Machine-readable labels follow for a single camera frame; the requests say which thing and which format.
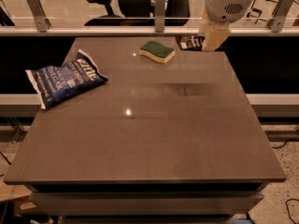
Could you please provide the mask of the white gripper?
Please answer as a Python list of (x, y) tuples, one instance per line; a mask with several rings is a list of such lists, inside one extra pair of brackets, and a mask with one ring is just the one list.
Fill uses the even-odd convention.
[(203, 11), (198, 31), (198, 34), (205, 38), (202, 51), (215, 51), (231, 34), (229, 23), (240, 20), (252, 1), (206, 0), (206, 9)]

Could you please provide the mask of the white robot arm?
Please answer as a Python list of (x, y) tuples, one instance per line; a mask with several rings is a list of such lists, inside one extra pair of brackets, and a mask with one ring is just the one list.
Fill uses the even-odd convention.
[[(206, 0), (199, 35), (202, 51), (215, 51), (230, 35), (229, 25), (239, 21), (253, 0)], [(270, 30), (280, 32), (294, 0), (282, 0), (268, 22)]]

